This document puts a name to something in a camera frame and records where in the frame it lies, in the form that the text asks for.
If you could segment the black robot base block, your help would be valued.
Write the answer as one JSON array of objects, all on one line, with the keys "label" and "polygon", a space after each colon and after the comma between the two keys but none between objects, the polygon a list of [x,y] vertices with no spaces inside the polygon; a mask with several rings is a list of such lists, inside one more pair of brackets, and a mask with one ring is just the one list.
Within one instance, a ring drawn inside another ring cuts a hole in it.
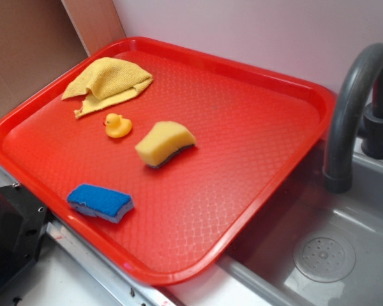
[{"label": "black robot base block", "polygon": [[48,217],[47,206],[27,188],[0,187],[0,282],[37,262]]}]

